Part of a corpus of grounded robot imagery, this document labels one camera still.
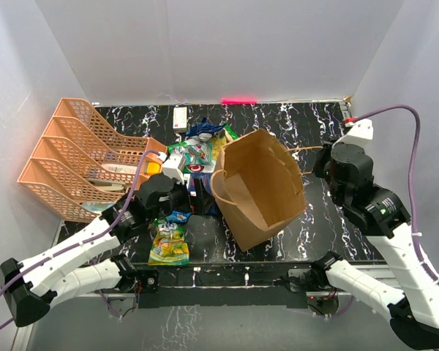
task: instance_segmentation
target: table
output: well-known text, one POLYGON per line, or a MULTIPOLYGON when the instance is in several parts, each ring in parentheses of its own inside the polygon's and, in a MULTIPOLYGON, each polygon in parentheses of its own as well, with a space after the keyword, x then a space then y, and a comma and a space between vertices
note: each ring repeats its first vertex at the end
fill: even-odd
MULTIPOLYGON (((173 132, 173 107, 131 106, 99 107, 98 111, 115 129, 126 135, 155 137, 161 143, 170 145, 179 142, 181 135, 173 132)), ((238 135, 245 135, 262 128, 274 135, 288 148, 320 145, 331 135, 341 135, 344 131, 342 103, 329 102, 288 102, 255 105, 191 105, 188 106, 189 122, 207 117, 211 123, 227 122, 238 135)), ((311 170, 315 161, 315 151, 293 152, 293 157, 303 171, 311 170)), ((236 267, 251 267, 266 271, 267 279, 276 278, 277 270, 283 275, 296 264, 307 264, 320 258, 328 250, 341 254, 355 263, 378 262, 381 255, 369 244, 361 233, 345 220, 342 210, 329 197, 325 182, 313 175, 304 175, 304 191, 307 207, 305 212, 274 238, 246 252, 236 245, 223 218, 191 216, 184 225, 190 250, 190 270, 192 266, 214 266, 216 270, 233 271, 236 267)), ((84 223, 63 224, 59 241, 82 229, 84 223)), ((104 260, 114 254, 125 254, 135 265, 145 265, 154 238, 154 231, 141 233, 119 248, 98 257, 104 260)), ((166 276, 173 276, 172 270, 166 276)), ((185 284, 195 284, 192 274, 185 284)), ((179 284, 179 278, 165 283, 179 284)), ((230 284, 236 284, 231 278, 230 284)), ((263 282, 263 276, 257 278, 263 282)))

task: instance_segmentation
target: paper bag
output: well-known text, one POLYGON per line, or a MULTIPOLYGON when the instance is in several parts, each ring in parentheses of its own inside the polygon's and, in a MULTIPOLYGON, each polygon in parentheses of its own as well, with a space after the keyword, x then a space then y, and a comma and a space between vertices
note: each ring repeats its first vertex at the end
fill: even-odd
POLYGON ((305 209, 296 160, 263 129, 222 147, 211 191, 242 251, 273 237, 305 209))

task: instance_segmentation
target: marble pattern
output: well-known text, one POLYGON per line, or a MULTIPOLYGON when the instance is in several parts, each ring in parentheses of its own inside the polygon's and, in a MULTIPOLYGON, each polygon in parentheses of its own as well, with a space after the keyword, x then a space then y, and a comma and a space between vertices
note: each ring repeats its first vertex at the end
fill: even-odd
MULTIPOLYGON (((99 112, 115 129, 126 135, 155 137, 170 145, 181 135, 172 130, 173 106, 99 107, 99 112)), ((193 105, 188 107, 189 122, 207 117, 211 123, 229 123, 238 135, 262 128, 288 148, 320 145, 344 130, 338 102, 293 102, 256 105, 193 105)), ((312 169, 316 151, 292 152, 303 171, 312 169)), ((381 260, 381 255, 361 233, 345 220, 342 210, 329 197, 325 182, 303 177, 307 208, 274 238, 241 252, 223 218, 192 216, 184 226, 191 263, 309 262, 328 250, 348 260, 381 260)), ((66 223, 61 239, 84 224, 66 223)), ((124 253, 134 263, 148 259, 154 232, 142 234, 101 258, 124 253)))

